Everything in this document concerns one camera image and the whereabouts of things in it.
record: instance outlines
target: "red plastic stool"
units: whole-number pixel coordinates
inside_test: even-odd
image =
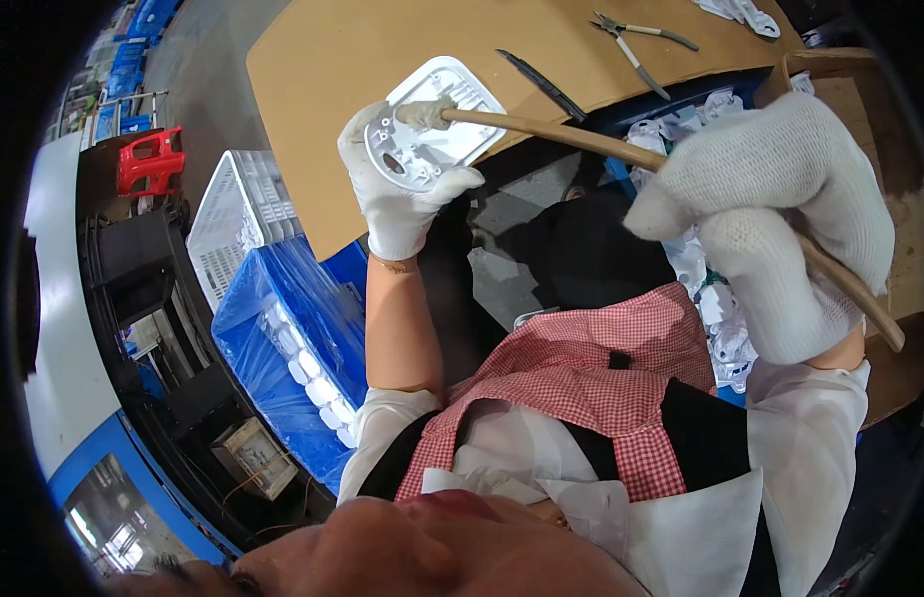
[[[173,151],[170,147],[169,136],[180,133],[182,127],[171,131],[164,131],[149,137],[138,138],[133,143],[120,150],[120,172],[117,177],[117,194],[124,197],[145,197],[147,195],[165,195],[173,193],[169,188],[169,175],[183,172],[186,154],[182,151]],[[133,150],[140,147],[148,149],[148,155],[136,158]],[[149,177],[150,188],[144,191],[131,192],[130,187],[142,178]]]

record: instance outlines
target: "lips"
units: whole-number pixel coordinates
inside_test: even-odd
[[[464,489],[444,489],[435,493],[420,494],[396,502],[396,507],[409,516],[418,514],[447,514],[449,516],[475,517],[501,522],[498,513],[479,495]]]

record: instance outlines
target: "pliers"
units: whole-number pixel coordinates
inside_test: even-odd
[[[635,67],[637,74],[640,75],[644,82],[647,83],[647,86],[654,90],[656,94],[661,96],[667,101],[671,100],[671,97],[667,94],[667,91],[664,90],[650,75],[647,74],[647,71],[644,69],[640,62],[635,57],[635,54],[631,52],[631,48],[628,48],[628,45],[624,43],[624,39],[621,37],[621,32],[624,30],[635,31],[635,33],[647,33],[648,35],[659,35],[660,37],[667,37],[668,39],[673,39],[674,41],[686,46],[687,48],[696,52],[698,50],[697,45],[693,42],[684,39],[676,33],[671,33],[669,30],[656,29],[654,27],[641,27],[639,25],[624,25],[618,21],[605,16],[604,14],[595,10],[595,15],[601,20],[600,23],[595,21],[589,21],[592,25],[599,28],[600,30],[605,30],[611,33],[611,36],[617,40],[617,44],[621,47],[621,50],[624,52],[624,55],[628,57],[628,60],[631,62],[631,65]]]

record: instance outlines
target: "knit glove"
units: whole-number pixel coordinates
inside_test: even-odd
[[[426,192],[391,183],[369,161],[363,137],[365,127],[387,106],[381,101],[360,110],[342,129],[336,146],[369,224],[369,250],[386,261],[400,261],[421,250],[440,207],[466,189],[483,185],[485,178],[474,168],[453,168]]]
[[[807,94],[721,118],[684,140],[624,225],[661,241],[696,222],[711,267],[730,280],[754,348],[786,365],[832,348],[862,313],[806,266],[783,208],[802,212],[818,244],[874,294],[886,292],[894,228],[873,167],[836,115]]]

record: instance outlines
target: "concrete floor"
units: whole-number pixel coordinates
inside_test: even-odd
[[[145,89],[170,91],[158,104],[158,124],[183,127],[187,169],[182,185],[193,213],[225,150],[270,149],[246,55],[289,1],[187,0],[161,44],[148,54]],[[476,194],[479,209],[472,223],[489,240],[469,255],[475,298],[507,329],[515,317],[542,305],[531,294],[537,283],[527,267],[499,249],[493,238],[558,201],[580,162],[580,154],[564,151],[548,160],[516,154],[508,150],[492,158],[488,170],[494,174],[483,169],[489,181]]]

